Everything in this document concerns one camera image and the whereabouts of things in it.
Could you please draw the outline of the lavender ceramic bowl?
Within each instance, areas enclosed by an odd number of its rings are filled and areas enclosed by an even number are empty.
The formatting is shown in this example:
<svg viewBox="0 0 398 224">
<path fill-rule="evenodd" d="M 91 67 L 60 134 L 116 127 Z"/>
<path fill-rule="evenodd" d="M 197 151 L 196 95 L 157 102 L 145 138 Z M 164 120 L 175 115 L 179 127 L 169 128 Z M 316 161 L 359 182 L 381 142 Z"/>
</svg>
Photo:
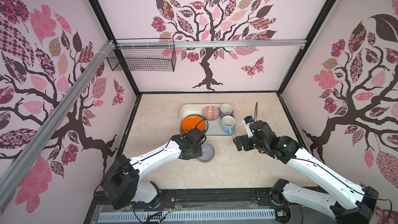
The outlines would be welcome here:
<svg viewBox="0 0 398 224">
<path fill-rule="evenodd" d="M 201 163 L 210 163 L 215 157 L 215 147 L 208 142 L 202 144 L 202 155 L 197 158 Z"/>
</svg>

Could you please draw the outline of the orange round plate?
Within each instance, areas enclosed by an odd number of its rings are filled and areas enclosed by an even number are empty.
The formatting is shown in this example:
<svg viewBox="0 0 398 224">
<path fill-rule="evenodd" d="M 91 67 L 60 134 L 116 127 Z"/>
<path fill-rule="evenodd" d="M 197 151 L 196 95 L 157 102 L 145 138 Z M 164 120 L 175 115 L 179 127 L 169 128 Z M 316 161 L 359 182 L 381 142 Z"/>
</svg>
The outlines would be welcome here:
<svg viewBox="0 0 398 224">
<path fill-rule="evenodd" d="M 206 128 L 206 121 L 198 115 L 187 116 L 181 123 L 181 130 L 183 133 L 188 133 L 194 128 L 204 131 Z"/>
</svg>

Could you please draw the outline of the light blue ceramic mug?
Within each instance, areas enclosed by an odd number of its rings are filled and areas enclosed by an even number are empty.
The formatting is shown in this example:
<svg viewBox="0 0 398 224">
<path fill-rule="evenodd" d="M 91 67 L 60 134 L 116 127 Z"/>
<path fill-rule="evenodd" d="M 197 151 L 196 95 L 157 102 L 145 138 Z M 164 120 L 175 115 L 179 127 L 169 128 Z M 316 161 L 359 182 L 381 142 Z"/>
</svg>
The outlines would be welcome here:
<svg viewBox="0 0 398 224">
<path fill-rule="evenodd" d="M 236 121 L 232 116 L 224 116 L 221 120 L 222 131 L 227 135 L 233 135 L 235 133 Z"/>
</svg>

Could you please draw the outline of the orange patterned bowl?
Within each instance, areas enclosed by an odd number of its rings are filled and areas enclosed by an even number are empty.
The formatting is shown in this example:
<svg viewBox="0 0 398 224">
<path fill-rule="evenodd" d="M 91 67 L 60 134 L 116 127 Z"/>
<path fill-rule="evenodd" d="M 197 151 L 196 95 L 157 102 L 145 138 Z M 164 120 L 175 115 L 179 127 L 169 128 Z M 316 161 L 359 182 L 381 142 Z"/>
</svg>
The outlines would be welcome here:
<svg viewBox="0 0 398 224">
<path fill-rule="evenodd" d="M 203 109 L 202 114 L 208 121 L 214 121 L 219 118 L 220 110 L 216 106 L 209 105 Z"/>
</svg>

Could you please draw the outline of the purple ceramic mug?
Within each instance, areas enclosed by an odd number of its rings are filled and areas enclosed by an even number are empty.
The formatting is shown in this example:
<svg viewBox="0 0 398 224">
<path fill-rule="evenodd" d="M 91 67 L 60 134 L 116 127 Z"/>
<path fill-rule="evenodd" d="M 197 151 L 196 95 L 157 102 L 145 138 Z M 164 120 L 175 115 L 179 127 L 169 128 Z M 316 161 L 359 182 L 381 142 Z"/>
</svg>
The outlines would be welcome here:
<svg viewBox="0 0 398 224">
<path fill-rule="evenodd" d="M 219 115 L 220 119 L 222 119 L 225 116 L 234 117 L 234 109 L 230 104 L 226 103 L 221 104 L 219 109 L 220 109 L 220 115 Z"/>
</svg>

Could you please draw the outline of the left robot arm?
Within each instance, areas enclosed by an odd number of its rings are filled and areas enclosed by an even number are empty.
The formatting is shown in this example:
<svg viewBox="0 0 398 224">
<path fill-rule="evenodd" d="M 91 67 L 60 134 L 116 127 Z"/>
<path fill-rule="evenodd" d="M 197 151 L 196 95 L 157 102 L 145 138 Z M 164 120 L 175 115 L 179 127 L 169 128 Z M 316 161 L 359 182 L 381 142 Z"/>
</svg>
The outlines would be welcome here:
<svg viewBox="0 0 398 224">
<path fill-rule="evenodd" d="M 132 202 L 143 202 L 156 208 L 162 200 L 162 191 L 154 181 L 143 178 L 153 170 L 174 160 L 191 160 L 202 155 L 206 135 L 198 128 L 187 134 L 173 135 L 166 144 L 137 157 L 117 157 L 105 173 L 99 186 L 114 210 Z"/>
</svg>

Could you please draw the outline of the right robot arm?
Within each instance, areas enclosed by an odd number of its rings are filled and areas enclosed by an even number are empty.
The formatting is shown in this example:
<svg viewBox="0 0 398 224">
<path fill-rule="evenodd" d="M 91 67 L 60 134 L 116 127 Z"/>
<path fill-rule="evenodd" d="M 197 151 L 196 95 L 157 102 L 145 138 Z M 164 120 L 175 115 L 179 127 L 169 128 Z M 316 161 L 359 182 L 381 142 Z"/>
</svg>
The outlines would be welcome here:
<svg viewBox="0 0 398 224">
<path fill-rule="evenodd" d="M 275 205 L 300 204 L 325 214 L 338 224 L 370 223 L 379 197 L 377 190 L 347 180 L 313 157 L 297 141 L 277 136 L 262 120 L 247 116 L 242 123 L 247 133 L 234 138 L 237 150 L 256 149 L 300 171 L 324 190 L 321 193 L 280 178 L 269 193 Z"/>
</svg>

